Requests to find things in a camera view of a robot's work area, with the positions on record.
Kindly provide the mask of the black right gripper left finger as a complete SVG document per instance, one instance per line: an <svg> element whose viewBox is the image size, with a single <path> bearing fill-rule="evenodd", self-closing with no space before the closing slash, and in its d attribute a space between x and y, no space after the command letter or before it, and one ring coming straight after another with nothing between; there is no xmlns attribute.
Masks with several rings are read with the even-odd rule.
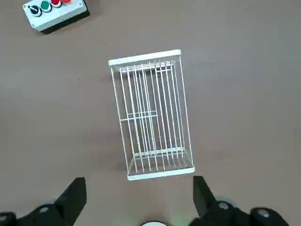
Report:
<svg viewBox="0 0 301 226"><path fill-rule="evenodd" d="M87 203L85 178L75 178L53 202L38 206L18 218L15 213L0 213L2 226L72 226Z"/></svg>

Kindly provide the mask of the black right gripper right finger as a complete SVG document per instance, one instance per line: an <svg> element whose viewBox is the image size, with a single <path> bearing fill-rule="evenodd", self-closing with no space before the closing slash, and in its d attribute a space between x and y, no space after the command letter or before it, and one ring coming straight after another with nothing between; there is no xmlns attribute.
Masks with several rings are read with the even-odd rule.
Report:
<svg viewBox="0 0 301 226"><path fill-rule="evenodd" d="M248 213L227 201L219 201L203 176L193 177L193 202L198 217L191 226L287 226L288 222L275 210L252 208Z"/></svg>

